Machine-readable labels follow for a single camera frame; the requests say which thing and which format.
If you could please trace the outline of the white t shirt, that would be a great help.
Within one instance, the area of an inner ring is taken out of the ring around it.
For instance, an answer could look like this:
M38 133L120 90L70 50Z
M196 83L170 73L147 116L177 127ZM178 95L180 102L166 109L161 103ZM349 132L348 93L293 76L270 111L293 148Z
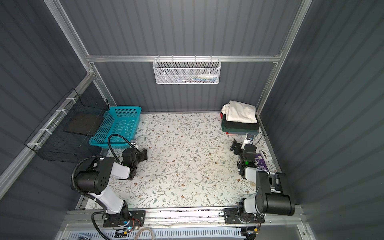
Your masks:
M226 116L227 122L237 122L245 124L256 124L256 107L253 105L229 101L228 104L225 104L221 112Z

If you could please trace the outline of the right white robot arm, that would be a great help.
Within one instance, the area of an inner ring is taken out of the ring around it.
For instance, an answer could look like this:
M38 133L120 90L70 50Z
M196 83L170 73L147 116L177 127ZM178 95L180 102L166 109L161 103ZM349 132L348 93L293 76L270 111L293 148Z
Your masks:
M237 215L262 216L275 214L292 216L295 213L295 200L284 173L272 173L258 151L254 140L258 135L246 134L242 143L233 141L230 150L239 156L237 168L239 175L256 185L256 190L238 203Z

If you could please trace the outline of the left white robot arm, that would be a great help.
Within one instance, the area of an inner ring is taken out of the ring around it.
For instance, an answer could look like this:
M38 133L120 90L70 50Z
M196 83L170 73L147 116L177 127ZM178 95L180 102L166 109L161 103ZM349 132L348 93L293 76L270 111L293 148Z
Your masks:
M130 146L123 151L122 161L112 148L113 137L122 139ZM71 175L72 188L101 206L103 214L128 219L128 204L110 188L109 180L132 180L137 173L139 162L148 159L148 151L140 151L128 139L118 134L110 135L107 143L112 156L91 156L80 161Z

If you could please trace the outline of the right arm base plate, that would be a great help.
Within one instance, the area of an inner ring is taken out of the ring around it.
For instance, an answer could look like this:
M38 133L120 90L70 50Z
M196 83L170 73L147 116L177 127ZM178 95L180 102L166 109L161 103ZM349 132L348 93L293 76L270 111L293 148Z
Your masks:
M265 223L264 216L257 214L240 213L238 210L238 208L224 208L224 219L227 225Z

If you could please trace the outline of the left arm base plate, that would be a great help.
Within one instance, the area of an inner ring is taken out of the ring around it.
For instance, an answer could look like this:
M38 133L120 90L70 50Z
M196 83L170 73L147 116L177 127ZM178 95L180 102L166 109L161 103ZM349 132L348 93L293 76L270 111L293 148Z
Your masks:
M104 228L142 227L146 211L128 211L125 214L103 214Z

